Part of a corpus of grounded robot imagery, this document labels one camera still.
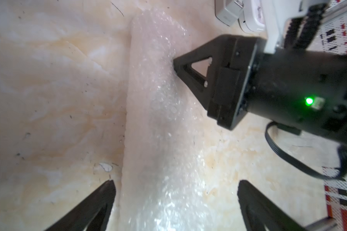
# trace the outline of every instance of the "white plastic casing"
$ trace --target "white plastic casing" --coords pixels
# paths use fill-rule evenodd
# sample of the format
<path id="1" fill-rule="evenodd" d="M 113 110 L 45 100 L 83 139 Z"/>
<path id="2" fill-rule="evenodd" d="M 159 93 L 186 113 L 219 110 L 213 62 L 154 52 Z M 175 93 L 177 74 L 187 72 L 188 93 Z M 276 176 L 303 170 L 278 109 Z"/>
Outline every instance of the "white plastic casing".
<path id="1" fill-rule="evenodd" d="M 228 26 L 234 24 L 243 11 L 238 0 L 215 0 L 216 17 Z"/>
<path id="2" fill-rule="evenodd" d="M 260 0 L 244 1 L 243 13 L 239 17 L 239 24 L 245 33 L 260 33 L 265 30 Z"/>
<path id="3" fill-rule="evenodd" d="M 264 53 L 273 54 L 283 41 L 285 23 L 290 18 L 304 17 L 310 6 L 329 0 L 261 0 L 268 39 Z"/>

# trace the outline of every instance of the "white marble table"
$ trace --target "white marble table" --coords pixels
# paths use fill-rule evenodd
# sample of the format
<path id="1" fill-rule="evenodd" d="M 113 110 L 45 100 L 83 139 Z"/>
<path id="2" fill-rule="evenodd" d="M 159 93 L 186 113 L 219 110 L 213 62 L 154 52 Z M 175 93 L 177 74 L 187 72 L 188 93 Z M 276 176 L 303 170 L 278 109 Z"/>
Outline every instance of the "white marble table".
<path id="1" fill-rule="evenodd" d="M 215 17 L 213 0 L 0 0 L 0 230 L 43 230 L 107 179 L 120 190 L 130 22 L 151 7 L 191 31 L 193 48 L 244 34 Z M 322 182 L 270 150 L 266 123 L 248 115 L 233 132 L 203 127 L 218 230 L 244 229 L 241 179 L 301 224 L 326 215 Z"/>

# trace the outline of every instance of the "rolled bubble wrap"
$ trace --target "rolled bubble wrap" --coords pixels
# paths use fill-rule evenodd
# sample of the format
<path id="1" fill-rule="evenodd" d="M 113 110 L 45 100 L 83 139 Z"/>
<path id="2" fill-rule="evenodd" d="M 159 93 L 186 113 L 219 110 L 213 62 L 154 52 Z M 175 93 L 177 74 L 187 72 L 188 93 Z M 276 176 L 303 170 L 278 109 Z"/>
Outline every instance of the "rolled bubble wrap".
<path id="1" fill-rule="evenodd" d="M 211 230 L 195 138 L 203 109 L 172 62 L 190 51 L 188 32 L 154 9 L 131 35 L 119 230 Z"/>

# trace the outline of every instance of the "green led light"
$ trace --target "green led light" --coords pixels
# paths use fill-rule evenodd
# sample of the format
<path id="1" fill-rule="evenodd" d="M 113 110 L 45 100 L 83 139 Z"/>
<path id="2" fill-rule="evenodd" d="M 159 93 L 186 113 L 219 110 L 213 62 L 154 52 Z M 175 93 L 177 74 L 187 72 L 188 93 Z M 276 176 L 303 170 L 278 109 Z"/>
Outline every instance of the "green led light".
<path id="1" fill-rule="evenodd" d="M 311 104 L 313 104 L 313 98 L 307 98 L 306 99 L 306 105 L 310 106 Z"/>

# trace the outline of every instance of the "black cable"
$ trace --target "black cable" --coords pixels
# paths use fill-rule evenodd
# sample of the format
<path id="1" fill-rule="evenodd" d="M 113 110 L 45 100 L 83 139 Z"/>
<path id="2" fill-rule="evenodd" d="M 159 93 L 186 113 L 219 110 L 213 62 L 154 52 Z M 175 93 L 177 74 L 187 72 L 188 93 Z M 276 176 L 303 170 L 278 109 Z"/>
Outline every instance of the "black cable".
<path id="1" fill-rule="evenodd" d="M 339 179 L 342 179 L 342 177 L 344 177 L 347 174 L 347 147 L 345 147 L 345 146 L 339 146 L 338 147 L 338 157 L 340 160 L 340 169 L 339 169 L 338 175 L 336 175 L 335 177 L 326 176 L 326 175 L 323 175 L 321 173 L 316 172 L 314 169 L 311 169 L 310 167 L 308 167 L 304 163 L 300 162 L 299 160 L 292 157 L 291 155 L 289 155 L 285 151 L 281 150 L 276 145 L 276 143 L 270 137 L 270 135 L 268 133 L 268 129 L 272 126 L 277 126 L 277 125 L 278 125 L 277 122 L 270 122 L 266 126 L 265 138 L 266 138 L 267 143 L 270 145 L 271 149 L 280 158 L 287 161 L 289 164 L 293 165 L 295 168 L 306 173 L 307 175 L 312 176 L 314 178 L 322 179 L 322 180 L 339 180 Z"/>
<path id="2" fill-rule="evenodd" d="M 297 38 L 299 28 L 303 18 L 293 18 L 289 25 L 284 40 L 284 48 L 306 49 L 315 38 L 316 32 L 319 30 L 320 21 L 323 18 L 326 4 L 318 4 L 311 6 L 307 11 L 306 23 L 304 24 L 301 34 Z"/>

